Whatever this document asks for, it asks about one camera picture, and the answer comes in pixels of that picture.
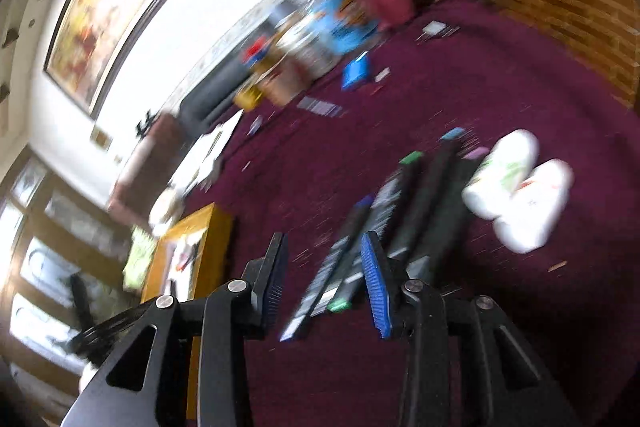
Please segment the black marker light-blue band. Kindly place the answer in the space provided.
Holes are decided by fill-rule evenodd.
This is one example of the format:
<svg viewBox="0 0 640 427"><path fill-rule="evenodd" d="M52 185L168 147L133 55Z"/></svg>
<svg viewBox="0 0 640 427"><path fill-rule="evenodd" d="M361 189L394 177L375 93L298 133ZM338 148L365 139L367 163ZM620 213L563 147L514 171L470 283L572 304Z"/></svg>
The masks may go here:
<svg viewBox="0 0 640 427"><path fill-rule="evenodd" d="M448 179L450 166L456 162L464 135L463 128L455 127L440 137L437 150L420 179L404 220L388 247L387 257L390 259L404 262L418 245Z"/></svg>

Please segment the black sofa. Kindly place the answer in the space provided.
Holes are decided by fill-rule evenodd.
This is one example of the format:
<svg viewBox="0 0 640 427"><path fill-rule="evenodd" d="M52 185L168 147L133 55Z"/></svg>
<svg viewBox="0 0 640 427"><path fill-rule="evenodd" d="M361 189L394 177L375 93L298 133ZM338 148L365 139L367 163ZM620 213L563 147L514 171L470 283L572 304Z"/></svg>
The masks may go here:
<svg viewBox="0 0 640 427"><path fill-rule="evenodd" d="M236 53L228 54L180 102L178 121L190 139L209 132L232 105L250 69Z"/></svg>

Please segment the white bottle orange cap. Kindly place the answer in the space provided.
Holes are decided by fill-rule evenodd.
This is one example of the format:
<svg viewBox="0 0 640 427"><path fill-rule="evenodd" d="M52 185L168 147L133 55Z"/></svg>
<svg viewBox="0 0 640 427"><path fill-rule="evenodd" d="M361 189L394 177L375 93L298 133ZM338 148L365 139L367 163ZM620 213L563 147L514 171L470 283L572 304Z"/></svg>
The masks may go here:
<svg viewBox="0 0 640 427"><path fill-rule="evenodd" d="M499 139L462 190L462 202L473 215L495 220L521 182L532 172L538 140L532 132L516 129Z"/></svg>

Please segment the yellow tape roll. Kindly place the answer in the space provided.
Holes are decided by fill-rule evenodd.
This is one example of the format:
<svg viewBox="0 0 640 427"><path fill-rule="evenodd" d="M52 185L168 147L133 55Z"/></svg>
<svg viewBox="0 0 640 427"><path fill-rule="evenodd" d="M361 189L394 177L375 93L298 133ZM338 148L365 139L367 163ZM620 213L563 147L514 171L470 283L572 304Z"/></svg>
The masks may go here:
<svg viewBox="0 0 640 427"><path fill-rule="evenodd" d="M251 112L262 103L264 95L254 84L242 86L233 97L233 103L244 112Z"/></svg>

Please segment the yellow-edged white tray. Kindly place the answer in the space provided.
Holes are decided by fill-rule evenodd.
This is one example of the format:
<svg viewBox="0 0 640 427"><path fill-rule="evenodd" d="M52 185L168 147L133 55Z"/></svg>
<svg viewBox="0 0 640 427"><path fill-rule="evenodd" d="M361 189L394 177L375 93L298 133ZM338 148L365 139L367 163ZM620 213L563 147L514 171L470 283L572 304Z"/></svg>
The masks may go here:
<svg viewBox="0 0 640 427"><path fill-rule="evenodd" d="M224 278L233 217L210 204L173 225L157 242L142 301L173 291L184 303L207 297Z"/></svg>

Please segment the white plastic bottle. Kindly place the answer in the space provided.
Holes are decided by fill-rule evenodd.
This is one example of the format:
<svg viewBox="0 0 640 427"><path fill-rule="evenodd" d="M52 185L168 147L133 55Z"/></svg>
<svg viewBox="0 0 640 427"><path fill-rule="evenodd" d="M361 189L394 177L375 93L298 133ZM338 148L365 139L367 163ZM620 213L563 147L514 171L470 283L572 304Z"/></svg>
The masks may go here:
<svg viewBox="0 0 640 427"><path fill-rule="evenodd" d="M537 166L494 221L500 243L521 255L544 246L566 206L573 182L573 169L561 159Z"/></svg>

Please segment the black marker green end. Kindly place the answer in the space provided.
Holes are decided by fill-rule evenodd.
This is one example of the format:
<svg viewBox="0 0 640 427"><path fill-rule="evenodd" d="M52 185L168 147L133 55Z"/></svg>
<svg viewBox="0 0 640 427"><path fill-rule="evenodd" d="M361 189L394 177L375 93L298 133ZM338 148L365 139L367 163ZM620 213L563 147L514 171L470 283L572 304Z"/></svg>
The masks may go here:
<svg viewBox="0 0 640 427"><path fill-rule="evenodd" d="M318 305L311 312L312 317L326 312L342 312L352 307L364 281L361 243L368 232L374 232L382 243L393 238L420 174L422 157L423 153L417 150L409 153L384 180L371 202L364 225L330 277Z"/></svg>

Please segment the blue labelled plastic jar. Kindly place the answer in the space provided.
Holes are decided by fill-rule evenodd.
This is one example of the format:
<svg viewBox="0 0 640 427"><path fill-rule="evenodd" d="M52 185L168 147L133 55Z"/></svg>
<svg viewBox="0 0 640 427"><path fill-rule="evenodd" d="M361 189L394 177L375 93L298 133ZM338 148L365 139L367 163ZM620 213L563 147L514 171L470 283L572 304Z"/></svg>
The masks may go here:
<svg viewBox="0 0 640 427"><path fill-rule="evenodd" d="M361 48L378 29L360 0L304 0L311 27L337 55Z"/></svg>

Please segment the black marker blue end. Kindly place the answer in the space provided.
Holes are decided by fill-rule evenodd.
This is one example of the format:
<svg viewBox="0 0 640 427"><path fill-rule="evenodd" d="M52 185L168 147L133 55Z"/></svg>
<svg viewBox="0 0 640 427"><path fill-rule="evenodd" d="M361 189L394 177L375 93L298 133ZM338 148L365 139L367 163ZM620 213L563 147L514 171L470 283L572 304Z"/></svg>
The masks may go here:
<svg viewBox="0 0 640 427"><path fill-rule="evenodd" d="M326 306L335 295L334 277L342 261L346 259L349 249L352 248L352 243L354 243L357 233L364 225L372 202L373 197L371 195L364 196L349 211L343 225L334 237L334 242L329 252L322 260L318 271L314 274L314 278L303 293L303 297L300 298L290 321L283 329L280 335L281 343L302 338L309 327L311 319L318 317L326 309Z"/></svg>

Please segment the black marker pink end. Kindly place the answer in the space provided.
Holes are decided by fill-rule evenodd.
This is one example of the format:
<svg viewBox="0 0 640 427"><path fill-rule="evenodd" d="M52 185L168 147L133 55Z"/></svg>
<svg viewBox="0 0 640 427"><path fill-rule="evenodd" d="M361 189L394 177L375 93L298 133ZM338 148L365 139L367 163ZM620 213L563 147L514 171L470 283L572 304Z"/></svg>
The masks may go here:
<svg viewBox="0 0 640 427"><path fill-rule="evenodd" d="M475 147L454 162L424 234L407 263L410 279L433 283L439 263L459 243L471 216L462 200L462 191L487 154L487 147Z"/></svg>

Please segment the white papers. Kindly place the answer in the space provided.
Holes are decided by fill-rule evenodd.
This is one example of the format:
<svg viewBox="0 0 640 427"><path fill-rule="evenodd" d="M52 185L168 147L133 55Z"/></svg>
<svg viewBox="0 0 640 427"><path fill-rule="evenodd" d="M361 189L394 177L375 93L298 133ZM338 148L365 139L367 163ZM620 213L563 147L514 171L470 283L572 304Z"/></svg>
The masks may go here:
<svg viewBox="0 0 640 427"><path fill-rule="evenodd" d="M243 114L242 109L235 109L229 118L195 142L170 179L168 190L172 195L183 199L194 188L206 191L217 181L224 163L222 153Z"/></svg>

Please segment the blue battery pack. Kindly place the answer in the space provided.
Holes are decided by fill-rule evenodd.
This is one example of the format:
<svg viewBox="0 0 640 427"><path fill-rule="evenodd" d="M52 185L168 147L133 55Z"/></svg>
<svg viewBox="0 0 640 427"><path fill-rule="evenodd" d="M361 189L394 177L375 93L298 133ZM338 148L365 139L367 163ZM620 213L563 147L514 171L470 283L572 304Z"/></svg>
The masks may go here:
<svg viewBox="0 0 640 427"><path fill-rule="evenodd" d="M341 89L343 91L355 90L369 80L370 56L368 52L362 52L345 66Z"/></svg>

